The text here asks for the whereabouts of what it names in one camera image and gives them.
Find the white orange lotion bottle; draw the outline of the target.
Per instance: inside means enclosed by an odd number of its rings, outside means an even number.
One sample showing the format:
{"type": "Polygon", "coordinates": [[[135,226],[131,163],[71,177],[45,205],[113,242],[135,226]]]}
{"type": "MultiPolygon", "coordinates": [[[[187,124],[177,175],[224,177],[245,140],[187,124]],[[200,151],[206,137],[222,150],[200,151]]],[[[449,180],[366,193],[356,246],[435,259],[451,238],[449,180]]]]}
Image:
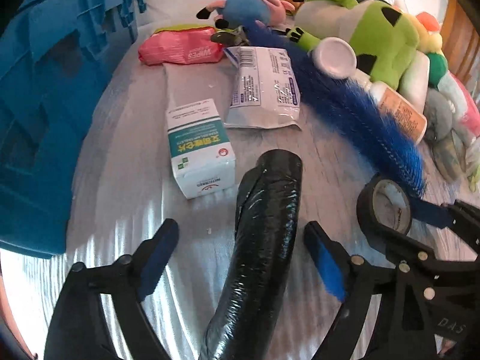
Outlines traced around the white orange lotion bottle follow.
{"type": "Polygon", "coordinates": [[[366,73],[357,69],[354,50],[346,41],[327,37],[310,51],[315,67],[327,76],[353,80],[370,94],[382,113],[392,115],[401,131],[418,145],[427,128],[427,119],[407,99],[389,85],[372,82],[366,73]]]}

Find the white green medicine box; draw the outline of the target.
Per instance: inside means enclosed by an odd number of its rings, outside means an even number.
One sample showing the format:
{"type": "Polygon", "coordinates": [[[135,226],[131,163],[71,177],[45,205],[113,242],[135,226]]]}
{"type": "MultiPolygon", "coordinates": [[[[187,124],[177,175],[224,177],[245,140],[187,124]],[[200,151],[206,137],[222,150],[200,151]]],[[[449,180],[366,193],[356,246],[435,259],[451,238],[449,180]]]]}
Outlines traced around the white green medicine box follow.
{"type": "Polygon", "coordinates": [[[213,99],[171,108],[166,120],[172,173],[185,198],[235,184],[236,156],[213,99]]]}

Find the pink tissue pack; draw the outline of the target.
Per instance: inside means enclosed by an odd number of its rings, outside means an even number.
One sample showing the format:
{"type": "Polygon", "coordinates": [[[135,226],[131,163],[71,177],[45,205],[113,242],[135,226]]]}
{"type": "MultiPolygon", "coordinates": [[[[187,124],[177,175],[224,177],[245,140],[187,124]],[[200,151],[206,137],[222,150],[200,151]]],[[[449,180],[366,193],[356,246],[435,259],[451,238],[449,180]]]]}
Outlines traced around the pink tissue pack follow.
{"type": "Polygon", "coordinates": [[[451,79],[452,95],[456,108],[456,124],[466,133],[479,137],[479,109],[465,86],[448,72],[451,79]]]}

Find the pink wet wipes pack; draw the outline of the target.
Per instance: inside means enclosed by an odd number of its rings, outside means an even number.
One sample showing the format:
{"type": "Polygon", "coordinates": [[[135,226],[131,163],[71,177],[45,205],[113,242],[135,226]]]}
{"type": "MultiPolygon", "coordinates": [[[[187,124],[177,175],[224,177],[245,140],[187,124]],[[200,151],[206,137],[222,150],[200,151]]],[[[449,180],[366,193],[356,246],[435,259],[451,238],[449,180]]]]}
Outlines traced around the pink wet wipes pack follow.
{"type": "Polygon", "coordinates": [[[214,27],[203,24],[157,28],[137,49],[138,59],[148,66],[218,63],[224,52],[222,44],[211,40],[214,34],[214,27]]]}

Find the blue plastic storage crate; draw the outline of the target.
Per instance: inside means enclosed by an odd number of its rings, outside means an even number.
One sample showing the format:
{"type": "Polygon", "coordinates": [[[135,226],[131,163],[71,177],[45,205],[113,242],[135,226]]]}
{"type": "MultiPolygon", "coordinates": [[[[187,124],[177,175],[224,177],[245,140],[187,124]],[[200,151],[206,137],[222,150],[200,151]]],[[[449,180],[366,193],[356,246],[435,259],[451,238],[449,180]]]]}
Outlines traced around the blue plastic storage crate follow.
{"type": "Polygon", "coordinates": [[[66,250],[93,113],[137,39],[145,0],[23,0],[1,34],[1,247],[66,250]]]}

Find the black cylinder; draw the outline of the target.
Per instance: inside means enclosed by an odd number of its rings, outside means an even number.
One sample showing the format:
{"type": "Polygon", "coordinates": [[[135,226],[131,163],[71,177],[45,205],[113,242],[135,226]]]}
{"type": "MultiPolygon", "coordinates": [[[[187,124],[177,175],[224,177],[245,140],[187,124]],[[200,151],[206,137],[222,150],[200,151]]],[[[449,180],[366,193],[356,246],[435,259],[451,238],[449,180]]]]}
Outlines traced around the black cylinder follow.
{"type": "Polygon", "coordinates": [[[235,244],[201,359],[264,359],[272,339],[295,246],[303,163],[269,150],[238,187],[235,244]]]}

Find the pig plush blue body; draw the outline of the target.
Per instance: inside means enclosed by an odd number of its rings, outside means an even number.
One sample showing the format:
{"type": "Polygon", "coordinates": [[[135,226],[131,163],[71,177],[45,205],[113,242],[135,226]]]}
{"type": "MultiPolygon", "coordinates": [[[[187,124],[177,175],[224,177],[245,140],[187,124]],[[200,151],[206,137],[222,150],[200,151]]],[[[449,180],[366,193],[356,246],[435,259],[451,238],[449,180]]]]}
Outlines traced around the pig plush blue body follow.
{"type": "Polygon", "coordinates": [[[215,0],[197,14],[199,20],[208,20],[216,12],[214,24],[217,29],[236,29],[244,22],[261,22],[277,26],[285,22],[287,12],[295,6],[285,0],[215,0]]]}

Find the large green frog plush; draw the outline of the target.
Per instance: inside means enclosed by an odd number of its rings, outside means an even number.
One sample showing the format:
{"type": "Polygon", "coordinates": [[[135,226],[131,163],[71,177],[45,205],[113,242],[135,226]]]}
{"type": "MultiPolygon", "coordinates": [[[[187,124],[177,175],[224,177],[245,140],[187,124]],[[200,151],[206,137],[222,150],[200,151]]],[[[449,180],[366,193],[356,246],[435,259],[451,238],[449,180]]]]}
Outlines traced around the large green frog plush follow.
{"type": "Polygon", "coordinates": [[[417,111],[425,108],[430,61],[420,51],[413,17],[379,0],[299,0],[290,41],[310,51],[326,38],[352,47],[357,68],[371,82],[397,90],[417,111]]]}

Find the blue feather duster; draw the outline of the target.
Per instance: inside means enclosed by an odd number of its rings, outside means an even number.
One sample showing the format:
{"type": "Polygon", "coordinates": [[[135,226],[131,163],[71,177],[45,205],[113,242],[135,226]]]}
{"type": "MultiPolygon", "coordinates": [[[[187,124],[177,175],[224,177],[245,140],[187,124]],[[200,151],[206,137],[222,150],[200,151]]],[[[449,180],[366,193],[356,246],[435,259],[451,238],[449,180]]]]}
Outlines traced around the blue feather duster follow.
{"type": "Polygon", "coordinates": [[[410,195],[423,196],[421,153],[394,117],[379,110],[370,94],[354,81],[326,76],[305,50],[263,24],[247,21],[242,27],[253,47],[287,51],[303,104],[348,140],[377,172],[403,186],[410,195]]]}

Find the black tape roll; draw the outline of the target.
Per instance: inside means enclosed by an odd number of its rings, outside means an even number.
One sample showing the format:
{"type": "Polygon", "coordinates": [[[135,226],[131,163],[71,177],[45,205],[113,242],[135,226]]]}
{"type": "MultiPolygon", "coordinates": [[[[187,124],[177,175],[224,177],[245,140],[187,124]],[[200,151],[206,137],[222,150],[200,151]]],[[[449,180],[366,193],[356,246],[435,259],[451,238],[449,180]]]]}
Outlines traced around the black tape roll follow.
{"type": "Polygon", "coordinates": [[[386,233],[407,236],[413,215],[406,192],[393,180],[376,174],[360,192],[356,203],[356,216],[361,231],[373,248],[386,233]]]}

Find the yellow orange parrot plush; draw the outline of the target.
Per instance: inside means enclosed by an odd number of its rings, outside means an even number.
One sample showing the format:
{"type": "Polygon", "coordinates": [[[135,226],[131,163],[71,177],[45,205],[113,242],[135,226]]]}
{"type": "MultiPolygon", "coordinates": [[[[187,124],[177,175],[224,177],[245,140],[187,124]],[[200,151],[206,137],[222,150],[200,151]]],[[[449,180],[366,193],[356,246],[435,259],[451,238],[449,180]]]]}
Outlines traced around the yellow orange parrot plush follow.
{"type": "Polygon", "coordinates": [[[442,50],[443,38],[440,34],[440,24],[434,16],[425,11],[414,18],[419,35],[418,49],[430,61],[429,86],[438,88],[440,80],[448,72],[448,61],[442,50]]]}

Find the white plastic refill pouch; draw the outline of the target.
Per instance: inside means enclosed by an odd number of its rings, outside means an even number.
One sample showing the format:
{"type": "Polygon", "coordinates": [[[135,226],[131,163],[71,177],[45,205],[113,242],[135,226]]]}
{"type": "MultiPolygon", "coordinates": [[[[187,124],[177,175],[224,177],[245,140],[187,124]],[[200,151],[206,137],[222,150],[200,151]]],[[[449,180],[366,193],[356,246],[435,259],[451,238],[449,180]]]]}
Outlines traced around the white plastic refill pouch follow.
{"type": "Polygon", "coordinates": [[[298,124],[301,96],[285,49],[232,46],[224,54],[237,69],[226,127],[275,129],[298,124]]]}

